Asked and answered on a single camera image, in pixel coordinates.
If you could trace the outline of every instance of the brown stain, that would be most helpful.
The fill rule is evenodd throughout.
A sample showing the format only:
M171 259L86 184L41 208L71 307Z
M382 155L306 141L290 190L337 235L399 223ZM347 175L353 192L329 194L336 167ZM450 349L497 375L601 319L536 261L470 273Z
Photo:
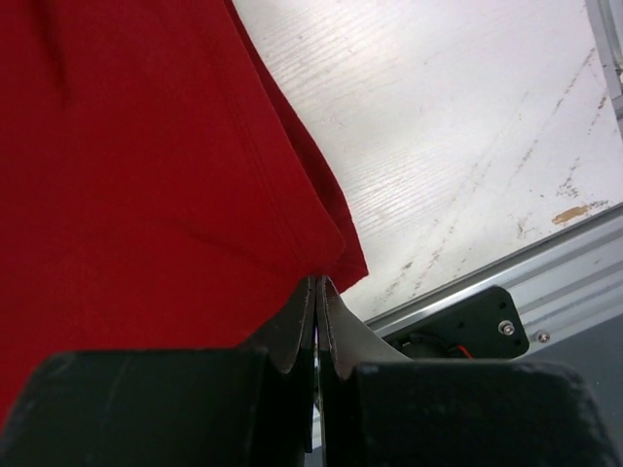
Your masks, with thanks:
M565 212L561 212L558 216L552 219L552 222L556 225L562 224L564 222L568 222L574 217L583 216L590 209L588 204L584 204L583 206L575 206L571 209L566 210Z
M555 225L563 224L565 222L570 221L579 216L583 216L588 211L595 207L601 207L608 204L608 201L595 201L590 204L584 204L583 206L575 206L571 209L566 210L565 212L561 212L558 216L552 219L552 223Z

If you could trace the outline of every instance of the stain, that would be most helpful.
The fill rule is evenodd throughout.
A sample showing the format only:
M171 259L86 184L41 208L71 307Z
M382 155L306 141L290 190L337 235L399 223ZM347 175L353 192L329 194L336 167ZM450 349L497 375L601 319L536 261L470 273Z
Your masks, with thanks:
M558 216L552 219L552 223L555 225L564 224L571 219L587 214L591 209L607 205L607 203L608 201L596 201L591 202L590 204L572 207L571 209L561 212Z
M439 260L439 257L441 256L441 252L443 251L443 245L445 243L446 242L444 241L442 243L441 248L437 249L436 251L433 251L432 259L430 260L430 263L428 264L428 267L426 268L426 270L430 270L435 265L435 263Z
M558 187L558 190L556 191L557 197L562 197L562 196L565 196L567 198L579 197L579 192L577 188L573 186L573 172L579 167L579 165L580 165L580 157L577 157L575 158L575 161L573 161L573 165L568 170L567 180L565 180L565 182L563 182L563 184Z
M524 237L524 230L526 228L526 219L522 219L517 223L517 238Z
M495 148L498 145L498 141L500 140L500 138L508 133L510 133L511 131L513 131L515 125L517 124L517 114L520 112L520 110L522 109L522 106L524 105L524 102L526 102L526 100L528 99L528 97L530 96L530 92L527 90L526 92L524 92L524 94L521 96L521 98L519 99L519 102L517 103L517 105L515 106L515 108L513 109L513 111L511 112L511 117L509 117L506 122L504 123L504 125L501 127L501 129L495 134L494 138L491 140L490 144L488 145L487 149L484 151L484 153L482 154L482 156L480 157L480 160L478 160L478 162L476 162L473 165L472 168L472 172L470 173L468 179L474 181L474 174L476 172L476 170L478 169L478 167L481 166L482 162L486 159L489 158L489 162L487 163L487 165L484 167L484 169L482 170L482 173L480 173L478 175L479 180L484 180L485 177L487 176L487 174L489 173L489 169L491 168L492 164L494 163L495 158L491 158L490 155L494 152ZM473 187L472 193L476 192L478 185Z
M396 277L396 279L385 289L384 300L389 299L393 295L394 290L396 290L398 286L405 282L407 277L407 271L411 268L412 265L413 261L410 261L405 266L400 268L400 275L398 275L398 277Z
M458 264L458 267L457 267L454 275L452 276L452 279L457 279L460 275L463 275L462 269L463 269L463 266L465 265L465 263L467 263L467 256L464 256L463 259L460 260L460 263Z
M605 106L606 100L607 100L607 95L604 95L602 97L602 100L600 100L599 105L597 106L597 112L595 113L595 117L593 117L593 120L588 126L588 131L586 132L587 135L590 135L593 132L593 126L595 126L595 124L597 123L597 120L600 119L600 116L602 115L602 109Z
M582 61L580 67L575 72L575 74L573 75L573 78L571 78L571 81L569 82L569 84L565 88L565 91L563 92L563 96L560 99L558 99L558 102L556 102L556 105L554 106L554 110L551 112L551 114L549 115L549 117L547 118L545 123L539 129L536 138L534 139L534 141L532 142L531 146L528 148L528 150L526 151L526 153L522 157L522 160L519 163L519 165L517 165L517 168L515 169L515 173L513 173L513 177L512 178L514 178L521 171L521 169L524 167L524 165L526 165L526 162L532 157L532 153L534 152L534 148L538 144L538 138L551 125L552 121L554 120L554 116L560 110L561 106L563 105L563 102L565 102L565 99L567 98L568 94L571 92L571 90L575 86L575 83L577 83L577 79L582 74L582 71L584 70L584 68L586 68L589 65L589 63L591 62L591 59L595 55L595 51L596 50L597 50L596 48L591 49L589 51L588 55L586 55L586 58L584 58L584 61Z

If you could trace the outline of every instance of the screw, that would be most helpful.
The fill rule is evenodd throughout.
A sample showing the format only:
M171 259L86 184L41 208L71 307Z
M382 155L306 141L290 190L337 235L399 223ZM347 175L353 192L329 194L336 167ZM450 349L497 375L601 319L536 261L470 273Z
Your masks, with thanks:
M508 320L502 321L497 326L499 332L505 336L512 336L515 334L515 325Z
M538 341L541 343L548 343L549 340L551 339L551 336L549 335L549 333L546 333L545 331L541 332L538 334Z

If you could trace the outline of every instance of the wood grain texture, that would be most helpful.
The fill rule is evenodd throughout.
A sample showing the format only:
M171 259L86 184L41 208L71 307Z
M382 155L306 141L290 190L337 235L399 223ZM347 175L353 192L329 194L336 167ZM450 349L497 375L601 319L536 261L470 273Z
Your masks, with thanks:
M359 317L623 200L582 0L236 5L348 198L371 272L344 295Z

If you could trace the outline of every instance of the red fabric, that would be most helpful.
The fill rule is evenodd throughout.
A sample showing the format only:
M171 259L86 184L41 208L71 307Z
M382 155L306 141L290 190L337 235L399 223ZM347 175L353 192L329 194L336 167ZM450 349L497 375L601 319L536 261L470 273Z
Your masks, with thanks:
M11 1L0 413L53 352L235 345L300 278L366 273L229 0Z

